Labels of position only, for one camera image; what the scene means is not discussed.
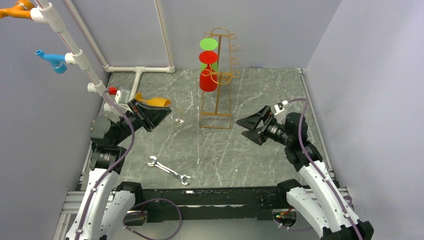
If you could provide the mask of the orange plastic wine glass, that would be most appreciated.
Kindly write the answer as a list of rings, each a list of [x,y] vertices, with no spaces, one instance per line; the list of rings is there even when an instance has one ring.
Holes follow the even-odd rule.
[[[137,92],[134,98],[138,102],[146,104],[148,106],[152,106],[152,107],[170,107],[172,104],[169,99],[163,98],[163,97],[153,97],[150,99],[144,99],[141,92]]]

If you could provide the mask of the clear wine glass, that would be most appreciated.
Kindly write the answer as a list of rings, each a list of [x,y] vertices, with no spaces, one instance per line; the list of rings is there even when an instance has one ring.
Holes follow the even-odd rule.
[[[169,122],[173,125],[173,126],[180,126],[182,125],[185,121],[182,119],[182,117],[176,113],[176,112],[172,112],[169,115]]]

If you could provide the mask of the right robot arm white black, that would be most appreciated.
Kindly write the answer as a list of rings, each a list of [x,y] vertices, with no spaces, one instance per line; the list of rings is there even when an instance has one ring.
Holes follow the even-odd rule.
[[[305,179],[314,193],[313,200],[295,179],[280,182],[276,203],[293,207],[311,225],[321,240],[370,240],[374,228],[363,221],[346,202],[330,177],[318,149],[308,141],[308,125],[304,113],[291,112],[279,123],[277,115],[266,105],[260,111],[238,119],[245,128],[242,135],[261,146],[267,140],[284,145],[287,160]]]

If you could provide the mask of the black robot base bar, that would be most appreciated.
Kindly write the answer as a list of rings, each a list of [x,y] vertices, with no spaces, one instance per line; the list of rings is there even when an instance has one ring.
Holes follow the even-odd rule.
[[[145,188],[136,194],[130,225],[143,221],[277,219],[293,224],[296,211],[284,202],[277,186],[212,188]]]

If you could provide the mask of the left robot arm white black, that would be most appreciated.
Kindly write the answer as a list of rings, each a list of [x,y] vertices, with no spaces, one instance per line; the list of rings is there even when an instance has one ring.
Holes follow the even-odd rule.
[[[171,112],[171,102],[132,99],[127,111],[118,111],[117,121],[105,115],[90,124],[91,156],[88,184],[66,240],[111,240],[127,212],[144,203],[140,183],[115,183],[125,157],[134,145],[135,132],[152,132]]]

